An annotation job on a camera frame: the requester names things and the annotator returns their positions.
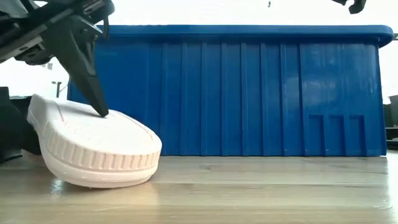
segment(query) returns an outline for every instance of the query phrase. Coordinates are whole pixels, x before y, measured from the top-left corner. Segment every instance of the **robotic arm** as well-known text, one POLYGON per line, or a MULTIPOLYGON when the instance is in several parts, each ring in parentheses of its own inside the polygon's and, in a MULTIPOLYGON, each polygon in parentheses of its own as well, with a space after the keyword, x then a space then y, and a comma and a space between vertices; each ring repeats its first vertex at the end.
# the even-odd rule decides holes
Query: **robotic arm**
MULTIPOLYGON (((94 67, 94 42, 103 35, 94 24, 114 12, 112 0, 0 0, 0 63, 10 58, 28 65, 42 65, 57 57, 70 79, 99 115, 108 114, 94 67)), ((345 5, 348 0, 332 0, 345 5)), ((351 14, 364 9, 366 0, 355 0, 351 14)))

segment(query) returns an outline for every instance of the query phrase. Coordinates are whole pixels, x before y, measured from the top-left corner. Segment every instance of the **white shoe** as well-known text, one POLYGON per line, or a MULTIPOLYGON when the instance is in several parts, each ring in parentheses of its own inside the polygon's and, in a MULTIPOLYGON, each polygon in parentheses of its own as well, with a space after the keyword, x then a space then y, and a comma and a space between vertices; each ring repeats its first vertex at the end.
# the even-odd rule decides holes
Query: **white shoe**
POLYGON ((27 119, 39 136, 46 166, 71 184, 127 187, 157 170, 159 137, 118 111, 101 118, 89 105, 34 95, 27 119))

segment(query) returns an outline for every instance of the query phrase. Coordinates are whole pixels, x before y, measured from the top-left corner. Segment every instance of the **white background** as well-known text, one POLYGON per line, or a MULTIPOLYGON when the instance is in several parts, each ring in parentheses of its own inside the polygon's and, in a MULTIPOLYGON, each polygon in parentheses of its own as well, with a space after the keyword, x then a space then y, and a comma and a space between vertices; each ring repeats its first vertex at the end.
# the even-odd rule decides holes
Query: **white background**
MULTIPOLYGON (((332 0, 114 0, 116 12, 111 24, 280 24, 350 25, 383 24, 398 30, 398 1, 368 0, 365 10, 350 15, 348 6, 332 0)), ((381 49, 383 97, 398 94, 398 41, 381 49)), ((66 84, 68 75, 52 60, 54 70, 30 67, 15 60, 0 64, 0 86, 8 85, 13 95, 38 92, 54 95, 53 80, 66 84)))

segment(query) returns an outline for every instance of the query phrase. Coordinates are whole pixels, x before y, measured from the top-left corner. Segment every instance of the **wooden table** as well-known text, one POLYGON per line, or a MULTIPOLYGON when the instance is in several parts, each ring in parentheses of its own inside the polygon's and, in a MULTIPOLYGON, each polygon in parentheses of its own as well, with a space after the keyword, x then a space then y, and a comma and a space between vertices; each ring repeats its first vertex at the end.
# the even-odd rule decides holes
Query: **wooden table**
POLYGON ((95 190, 16 159, 0 166, 0 223, 398 223, 398 154, 162 157, 145 184, 95 190))

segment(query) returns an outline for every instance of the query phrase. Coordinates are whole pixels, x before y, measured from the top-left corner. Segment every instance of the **blue storage crate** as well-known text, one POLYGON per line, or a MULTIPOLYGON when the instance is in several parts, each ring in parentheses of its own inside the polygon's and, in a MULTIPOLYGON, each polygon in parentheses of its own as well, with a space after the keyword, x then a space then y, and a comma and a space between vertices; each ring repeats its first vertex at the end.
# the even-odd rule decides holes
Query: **blue storage crate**
MULTIPOLYGON (((111 109, 174 156, 386 154, 386 26, 111 26, 96 68, 111 109)), ((74 85, 69 99, 86 101, 74 85)))

